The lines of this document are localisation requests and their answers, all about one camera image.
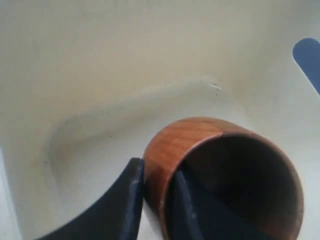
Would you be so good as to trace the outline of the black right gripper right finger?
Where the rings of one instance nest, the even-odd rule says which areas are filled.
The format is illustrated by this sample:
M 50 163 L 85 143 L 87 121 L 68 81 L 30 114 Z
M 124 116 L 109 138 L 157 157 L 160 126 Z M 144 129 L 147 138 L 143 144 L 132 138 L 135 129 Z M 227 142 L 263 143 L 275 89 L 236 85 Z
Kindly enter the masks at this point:
M 271 240 L 232 213 L 209 192 L 186 164 L 172 179 L 170 237 L 173 240 Z

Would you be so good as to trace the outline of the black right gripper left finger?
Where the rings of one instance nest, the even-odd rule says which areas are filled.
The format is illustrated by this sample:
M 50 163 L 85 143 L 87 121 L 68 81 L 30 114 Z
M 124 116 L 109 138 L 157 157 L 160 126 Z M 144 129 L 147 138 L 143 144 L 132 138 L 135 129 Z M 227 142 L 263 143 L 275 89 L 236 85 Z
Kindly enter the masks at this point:
M 41 240 L 136 240 L 144 200 L 144 161 L 132 158 L 86 211 Z

